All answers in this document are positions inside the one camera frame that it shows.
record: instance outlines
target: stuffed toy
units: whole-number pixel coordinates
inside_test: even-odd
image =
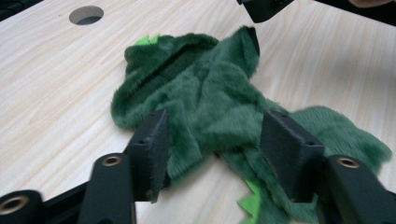
[[[289,112],[266,99],[249,82],[259,54],[248,27],[221,41],[197,34],[145,37],[125,50],[125,80],[114,94],[112,118],[134,130],[151,112],[169,112],[171,187],[216,153],[252,188],[254,194],[239,202],[252,215],[246,223],[316,223],[315,202],[291,203],[259,150],[266,110],[295,119],[325,145],[325,156],[356,158],[376,174],[391,152],[330,108]]]

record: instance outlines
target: wooden table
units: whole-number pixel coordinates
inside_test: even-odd
[[[97,6],[99,22],[70,13]],[[396,150],[396,29],[307,0],[253,24],[236,1],[46,0],[0,22],[0,195],[38,189],[50,199],[88,180],[92,163],[121,152],[132,133],[109,106],[124,79],[123,51],[144,35],[205,33],[222,39],[257,29],[262,56],[251,82],[293,111],[326,105]],[[396,191],[385,165],[380,181]],[[246,184],[211,158],[155,204],[138,203],[139,223],[240,223]]]

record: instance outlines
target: hole in table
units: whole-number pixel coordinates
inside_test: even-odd
[[[70,13],[69,20],[75,25],[89,25],[102,19],[105,12],[95,6],[79,7]]]

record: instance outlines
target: green plush fabric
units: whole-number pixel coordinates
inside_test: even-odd
[[[290,114],[325,144],[326,156],[352,156],[376,173],[390,150],[329,108],[289,113],[265,99],[249,83],[259,61],[254,40],[243,27],[222,41],[165,35],[155,44],[129,47],[125,81],[114,94],[111,115],[118,126],[133,130],[150,112],[169,111],[167,173],[173,184],[217,153],[242,178],[260,186],[258,223],[317,222],[315,204],[290,203],[258,149],[265,110]]]

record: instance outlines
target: green stuffed toy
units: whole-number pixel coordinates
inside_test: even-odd
[[[239,202],[252,215],[246,223],[318,222],[315,203],[291,203],[259,151],[263,114],[287,113],[325,146],[325,155],[344,154],[376,174],[391,152],[343,115],[323,106],[288,112],[249,83],[259,62],[253,28],[242,27],[218,41],[208,35],[145,37],[125,50],[124,83],[111,105],[114,122],[134,130],[155,110],[170,113],[173,185],[216,153],[244,178],[254,195]]]

